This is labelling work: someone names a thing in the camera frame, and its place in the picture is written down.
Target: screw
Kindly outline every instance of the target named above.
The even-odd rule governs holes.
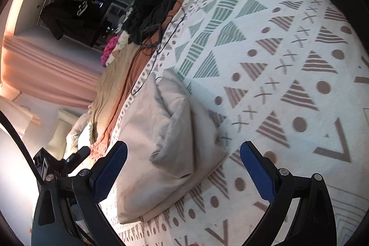
[[[46,176],[46,181],[52,181],[54,179],[54,175],[53,174],[49,174]]]
[[[323,179],[322,176],[320,174],[318,174],[318,173],[314,174],[314,178],[316,180],[322,180]]]
[[[82,169],[80,172],[79,172],[79,175],[80,176],[86,176],[87,174],[89,174],[90,170],[88,169]]]
[[[287,169],[285,169],[285,168],[281,168],[281,169],[279,169],[279,173],[280,173],[281,175],[283,175],[283,176],[286,176],[286,175],[288,175],[290,172],[289,172]]]

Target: pink curtain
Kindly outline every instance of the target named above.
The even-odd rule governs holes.
[[[1,79],[39,99],[87,108],[96,97],[101,74],[52,54],[24,39],[5,36]]]

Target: bed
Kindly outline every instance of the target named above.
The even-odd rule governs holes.
[[[369,208],[369,58],[353,28],[330,0],[184,0],[182,8],[125,92],[107,151],[133,94],[150,73],[170,69],[208,110],[229,155],[147,222],[118,223],[115,184],[100,203],[114,230],[126,245],[241,245],[268,207],[240,160],[251,140],[277,168],[322,174],[343,245]]]

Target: curtain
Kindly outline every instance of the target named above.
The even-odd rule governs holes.
[[[12,101],[0,96],[0,111],[9,119],[14,129],[17,131],[19,136],[23,138],[25,130],[27,129],[30,122],[33,121],[38,125],[41,124],[40,118],[32,114],[29,110],[13,103]],[[6,132],[5,128],[0,124],[0,128]]]
[[[6,35],[1,79],[33,97],[87,109],[95,100],[101,74],[44,50],[21,37]]]

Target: orange sheet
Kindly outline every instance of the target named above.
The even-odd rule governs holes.
[[[176,13],[178,13],[183,1],[184,0],[178,0],[178,2],[176,2],[175,5],[173,6],[173,9],[169,11],[168,17],[162,24],[163,30],[165,30],[165,28],[171,22],[172,17],[170,16],[174,16],[176,15]],[[153,43],[158,41],[158,39],[159,39],[159,31],[157,31],[151,38],[147,39],[146,43],[149,40],[151,41],[151,43]],[[154,51],[153,49],[145,51],[138,50],[136,55],[134,56],[134,59],[132,60],[130,69],[128,71],[126,81],[125,83],[123,83],[119,91],[117,100],[115,101],[113,109],[110,113],[108,125],[104,133],[97,138],[97,142],[95,142],[93,145],[90,146],[91,149],[90,158],[93,160],[92,163],[94,163],[98,158],[103,157],[105,155],[105,152],[110,143],[112,131],[114,129],[115,124],[117,123],[123,104],[125,103],[127,97],[131,93],[132,88],[136,83],[138,77],[140,76],[141,72],[149,62],[151,57],[148,56],[148,54],[152,53],[153,51]]]

